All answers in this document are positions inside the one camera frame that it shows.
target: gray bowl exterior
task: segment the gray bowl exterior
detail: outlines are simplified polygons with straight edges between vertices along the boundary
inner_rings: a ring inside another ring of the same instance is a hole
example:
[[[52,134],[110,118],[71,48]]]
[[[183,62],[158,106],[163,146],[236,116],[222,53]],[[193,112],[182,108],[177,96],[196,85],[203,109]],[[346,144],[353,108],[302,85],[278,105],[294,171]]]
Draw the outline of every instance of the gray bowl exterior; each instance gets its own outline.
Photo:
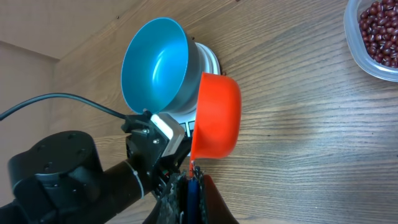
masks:
[[[162,112],[181,113],[193,108],[197,103],[202,65],[197,45],[187,34],[185,36],[188,42],[186,74],[178,93]]]

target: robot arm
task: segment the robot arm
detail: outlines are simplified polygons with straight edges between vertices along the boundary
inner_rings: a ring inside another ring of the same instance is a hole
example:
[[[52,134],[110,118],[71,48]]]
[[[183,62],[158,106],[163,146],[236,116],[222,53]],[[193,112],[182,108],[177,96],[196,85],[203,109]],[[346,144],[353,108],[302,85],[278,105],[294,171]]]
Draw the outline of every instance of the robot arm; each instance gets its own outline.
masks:
[[[189,209],[190,180],[179,167],[191,139],[167,114],[123,118],[122,130],[130,134],[127,159],[108,170],[101,167],[93,138],[81,131],[53,134],[14,156],[9,176],[16,199],[0,208],[2,223],[105,223],[149,192],[157,205],[145,223],[187,223],[196,211]],[[196,178],[197,223],[237,223],[211,178],[200,172]],[[169,203],[176,205],[172,213],[165,209]]]

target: white wall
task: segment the white wall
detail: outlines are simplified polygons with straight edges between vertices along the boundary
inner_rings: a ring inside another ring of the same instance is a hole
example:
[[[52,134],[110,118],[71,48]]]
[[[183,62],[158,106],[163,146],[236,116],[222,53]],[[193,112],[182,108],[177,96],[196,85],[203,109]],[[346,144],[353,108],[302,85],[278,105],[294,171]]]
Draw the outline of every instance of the white wall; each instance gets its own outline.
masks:
[[[15,104],[48,93],[55,60],[0,42],[0,113]],[[14,198],[7,162],[47,136],[50,101],[21,109],[0,121],[0,206]]]

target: red bean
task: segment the red bean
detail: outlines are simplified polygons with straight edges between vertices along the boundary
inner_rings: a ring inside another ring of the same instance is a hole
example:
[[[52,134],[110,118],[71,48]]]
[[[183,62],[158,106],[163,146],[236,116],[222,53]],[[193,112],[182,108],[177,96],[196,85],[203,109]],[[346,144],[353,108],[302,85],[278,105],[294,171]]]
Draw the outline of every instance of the red bean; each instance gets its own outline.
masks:
[[[396,12],[394,11],[394,10],[390,10],[390,11],[387,11],[386,12],[386,15],[388,16],[388,17],[394,17],[394,16],[396,16]]]
[[[375,23],[375,22],[373,22],[373,23],[371,24],[371,28],[372,28],[372,29],[379,29],[379,27],[377,26],[377,23]]]
[[[375,1],[374,3],[372,3],[372,7],[377,7],[380,3],[378,1]]]
[[[379,33],[379,30],[377,29],[372,29],[371,34],[376,35]]]
[[[384,55],[390,55],[391,54],[391,49],[384,49],[384,50],[382,50],[382,53]]]
[[[384,47],[385,47],[386,49],[391,48],[391,46],[392,46],[392,42],[391,42],[391,41],[387,41],[386,44],[384,45]]]
[[[384,40],[390,40],[391,39],[391,34],[384,34],[383,35]]]
[[[373,19],[373,18],[367,18],[367,19],[364,19],[364,21],[365,21],[368,25],[371,25],[371,24],[374,22],[374,19]]]
[[[377,9],[375,8],[375,7],[371,7],[370,9],[369,9],[369,13],[370,13],[370,15],[376,15],[377,14]]]
[[[384,28],[384,27],[380,27],[380,28],[378,28],[378,31],[379,31],[379,34],[383,35],[383,34],[386,34],[387,29]]]
[[[377,23],[379,26],[383,26],[384,24],[386,24],[388,22],[388,18],[382,18],[379,20],[379,22]]]
[[[384,12],[378,12],[377,14],[377,18],[385,18],[385,14],[384,14]]]
[[[383,12],[384,11],[384,6],[383,6],[383,4],[379,4],[378,6],[377,6],[377,11],[378,12]]]
[[[368,39],[370,42],[374,42],[375,41],[375,36],[373,34],[368,36]]]
[[[386,8],[386,10],[391,10],[391,9],[393,9],[395,6],[396,6],[395,4],[386,4],[386,5],[384,6],[384,8]]]
[[[383,61],[382,57],[379,57],[378,55],[374,57],[375,61],[381,63]]]
[[[375,47],[368,48],[368,53],[371,54],[371,55],[375,55],[376,54],[376,48]]]
[[[390,67],[391,66],[391,62],[390,61],[383,61],[383,65]]]
[[[381,34],[378,34],[378,35],[376,35],[375,36],[375,38],[374,38],[376,41],[380,41],[380,40],[382,40],[383,39],[383,35],[381,35]]]

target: bowl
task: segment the bowl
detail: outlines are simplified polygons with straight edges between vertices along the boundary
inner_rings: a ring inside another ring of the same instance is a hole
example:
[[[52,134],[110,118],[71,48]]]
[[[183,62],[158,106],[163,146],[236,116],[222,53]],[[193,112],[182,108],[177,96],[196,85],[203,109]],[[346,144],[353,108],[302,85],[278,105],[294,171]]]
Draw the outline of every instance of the bowl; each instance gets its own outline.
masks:
[[[171,18],[144,25],[124,56],[121,88],[136,113],[178,113],[198,92],[201,62],[194,41]]]
[[[344,30],[349,50],[354,61],[367,73],[374,77],[398,82],[398,69],[384,66],[373,60],[367,53],[359,30],[359,15],[374,1],[349,0],[344,13]]]
[[[239,85],[230,77],[203,73],[190,160],[228,156],[238,140],[241,113]]]

